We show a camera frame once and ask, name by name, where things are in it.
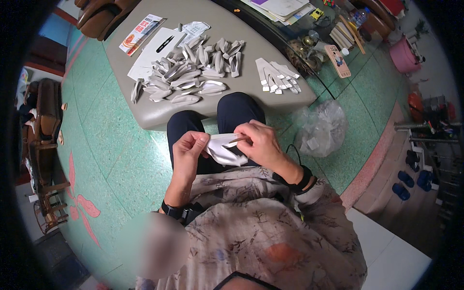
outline green floor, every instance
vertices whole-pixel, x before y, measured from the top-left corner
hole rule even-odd
[[[72,33],[71,47],[79,34]],[[65,143],[58,147],[66,177],[72,151],[73,195],[84,196],[101,213],[93,218],[79,206],[79,219],[69,219],[61,232],[97,279],[113,290],[127,290],[134,285],[134,277],[115,254],[118,233],[130,218],[158,209],[172,170],[166,133],[145,131],[137,125],[108,63],[107,45],[89,39],[71,67],[62,92],[63,102],[68,103],[61,126]],[[334,70],[325,69],[320,74],[331,84],[329,90],[348,116],[349,130],[342,148],[326,158],[303,156],[304,164],[326,175],[339,194],[374,149],[395,100],[405,104],[407,98],[406,78],[396,71],[385,44],[373,40],[366,45],[366,55],[357,52],[347,59],[352,72],[349,79],[339,79]],[[317,79],[308,83],[319,96],[314,105],[330,98]],[[293,142],[296,128],[290,115],[267,120],[281,128],[278,135],[283,148]],[[215,126],[206,130],[217,132]],[[65,199],[68,205],[75,205],[68,195]]]

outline clear plastic bag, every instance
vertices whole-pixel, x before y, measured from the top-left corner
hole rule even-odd
[[[295,146],[303,154],[326,157],[342,146],[348,120],[336,100],[327,100],[312,110],[301,109],[293,117],[299,127]]]

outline floral shirt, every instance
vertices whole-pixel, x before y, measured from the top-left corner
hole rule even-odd
[[[274,197],[279,194],[284,202]],[[366,261],[340,197],[325,179],[296,195],[263,167],[197,175],[187,263],[137,290],[214,289],[238,271],[280,289],[360,289]]]

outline wrist strap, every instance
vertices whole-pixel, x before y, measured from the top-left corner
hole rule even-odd
[[[301,179],[301,181],[298,184],[288,184],[285,181],[285,179],[282,178],[282,176],[278,175],[275,172],[272,175],[272,178],[288,186],[290,190],[295,193],[301,192],[303,191],[303,188],[305,188],[308,185],[310,178],[313,176],[313,173],[306,166],[304,165],[300,165],[300,166],[303,168],[303,179]]]
[[[163,209],[165,214],[175,219],[180,219],[182,217],[182,212],[184,211],[182,208],[168,206],[164,203],[164,200],[163,203],[161,203],[161,208]]]

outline pink container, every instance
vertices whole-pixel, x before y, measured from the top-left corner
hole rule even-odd
[[[406,37],[395,43],[390,47],[390,56],[392,57],[393,63],[396,69],[400,73],[409,73],[420,70],[420,64],[416,64],[416,57],[411,52]]]

